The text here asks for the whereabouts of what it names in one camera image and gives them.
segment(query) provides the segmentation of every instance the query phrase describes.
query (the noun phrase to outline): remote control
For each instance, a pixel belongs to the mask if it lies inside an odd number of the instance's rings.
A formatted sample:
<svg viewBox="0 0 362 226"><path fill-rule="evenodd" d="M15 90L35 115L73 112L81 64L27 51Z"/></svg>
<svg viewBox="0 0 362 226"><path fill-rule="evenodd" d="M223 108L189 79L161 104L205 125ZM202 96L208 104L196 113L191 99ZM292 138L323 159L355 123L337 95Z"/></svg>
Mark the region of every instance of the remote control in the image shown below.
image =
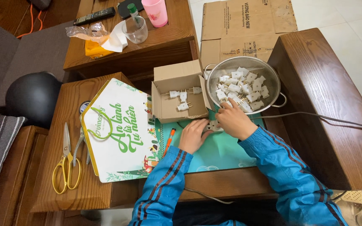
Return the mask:
<svg viewBox="0 0 362 226"><path fill-rule="evenodd" d="M100 10L95 13L90 13L81 18L77 18L74 20L74 25L79 26L79 25L83 25L83 24L88 24L88 23L99 21L99 20L102 20L102 19L105 19L108 17L113 17L113 16L115 16L115 9L114 9L114 7L110 7L110 8Z"/></svg>

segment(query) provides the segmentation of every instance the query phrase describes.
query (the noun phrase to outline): teal mat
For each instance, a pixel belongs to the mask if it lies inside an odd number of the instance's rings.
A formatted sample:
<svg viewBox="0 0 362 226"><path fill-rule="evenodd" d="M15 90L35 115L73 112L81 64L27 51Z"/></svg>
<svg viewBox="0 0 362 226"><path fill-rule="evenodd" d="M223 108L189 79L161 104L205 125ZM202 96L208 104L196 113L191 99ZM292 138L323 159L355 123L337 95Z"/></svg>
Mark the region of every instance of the teal mat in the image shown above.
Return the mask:
<svg viewBox="0 0 362 226"><path fill-rule="evenodd" d="M215 113L212 110L209 110L210 120L215 120L214 115ZM259 113L250 115L250 117L259 116ZM181 126L185 127L190 122L191 120L181 121L179 123ZM255 119L253 122L257 125L264 125L261 119ZM176 122L161 124L157 119L155 124L156 134L160 138L159 154L162 156L172 128L175 128L176 131L171 145L178 147L179 139L182 133L182 127L180 127ZM209 135L202 147L200 147L199 150L195 152L188 172L255 166L256 159L249 157L245 153L244 149L237 144L237 141L238 139L233 138L226 133L213 133Z"/></svg>

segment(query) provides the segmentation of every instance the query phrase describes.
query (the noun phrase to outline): pink cup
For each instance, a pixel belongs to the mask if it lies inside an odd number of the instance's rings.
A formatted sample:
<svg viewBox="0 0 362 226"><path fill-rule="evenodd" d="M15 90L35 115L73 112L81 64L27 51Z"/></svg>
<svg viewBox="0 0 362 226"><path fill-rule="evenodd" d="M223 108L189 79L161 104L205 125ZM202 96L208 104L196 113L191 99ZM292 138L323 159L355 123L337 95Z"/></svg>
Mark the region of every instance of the pink cup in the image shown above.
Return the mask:
<svg viewBox="0 0 362 226"><path fill-rule="evenodd" d="M155 27L163 27L167 24L167 9L164 0L142 0L142 5Z"/></svg>

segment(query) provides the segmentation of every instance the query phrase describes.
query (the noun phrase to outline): flattened cardboard box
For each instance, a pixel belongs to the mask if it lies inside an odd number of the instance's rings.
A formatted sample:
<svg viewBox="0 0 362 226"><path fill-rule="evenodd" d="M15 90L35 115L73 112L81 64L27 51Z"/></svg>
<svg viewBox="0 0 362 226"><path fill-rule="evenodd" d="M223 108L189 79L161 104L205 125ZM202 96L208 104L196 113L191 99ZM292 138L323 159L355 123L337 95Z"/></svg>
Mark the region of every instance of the flattened cardboard box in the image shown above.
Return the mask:
<svg viewBox="0 0 362 226"><path fill-rule="evenodd" d="M208 110L214 109L210 105L206 92L205 79L202 77L202 68L199 60L180 64L172 64L154 68L152 82L152 111L161 123L182 121L187 119L207 118ZM202 93L191 94L194 86L202 87ZM170 91L187 89L187 103L192 105L188 110L178 111L180 98L168 98Z"/></svg>
<svg viewBox="0 0 362 226"><path fill-rule="evenodd" d="M205 3L202 23L204 67L239 55L267 61L278 37L297 31L289 0Z"/></svg>

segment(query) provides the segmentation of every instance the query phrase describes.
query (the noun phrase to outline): colander handle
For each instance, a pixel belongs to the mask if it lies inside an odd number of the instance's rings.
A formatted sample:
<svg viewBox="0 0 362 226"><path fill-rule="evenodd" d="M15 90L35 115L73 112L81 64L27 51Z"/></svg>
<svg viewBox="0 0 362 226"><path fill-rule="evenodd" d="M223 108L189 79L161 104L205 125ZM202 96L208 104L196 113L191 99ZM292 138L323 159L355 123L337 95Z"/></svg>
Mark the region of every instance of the colander handle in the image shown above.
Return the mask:
<svg viewBox="0 0 362 226"><path fill-rule="evenodd" d="M282 107L282 106L284 106L284 105L287 104L287 97L286 97L286 95L284 95L282 92L280 92L280 95L282 95L282 96L284 97L284 103L281 104L281 105L272 105L272 107Z"/></svg>
<svg viewBox="0 0 362 226"><path fill-rule="evenodd" d="M208 67L209 67L210 65L217 65L217 64L208 64L208 65L206 65L205 70L204 70L204 71L205 71L205 75L206 75L206 76L205 76L205 79L206 79L206 80L207 80L208 77L209 77L209 74L207 73L206 70L208 69Z"/></svg>

